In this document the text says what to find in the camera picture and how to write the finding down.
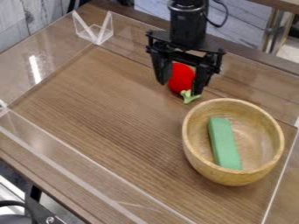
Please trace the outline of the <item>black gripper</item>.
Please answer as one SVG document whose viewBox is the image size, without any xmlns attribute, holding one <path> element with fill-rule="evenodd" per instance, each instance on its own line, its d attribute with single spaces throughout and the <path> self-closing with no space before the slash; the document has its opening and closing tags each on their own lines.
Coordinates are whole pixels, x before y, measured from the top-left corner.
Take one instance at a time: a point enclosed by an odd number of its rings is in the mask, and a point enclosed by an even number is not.
<svg viewBox="0 0 299 224">
<path fill-rule="evenodd" d="M 220 72 L 224 50 L 207 45 L 207 24 L 220 28 L 226 22 L 214 23 L 208 18 L 210 0 L 170 0 L 170 29 L 146 33 L 147 53 L 151 55 L 158 82 L 164 85 L 172 73 L 172 62 L 195 68 L 191 94 L 200 95 L 214 73 Z"/>
</svg>

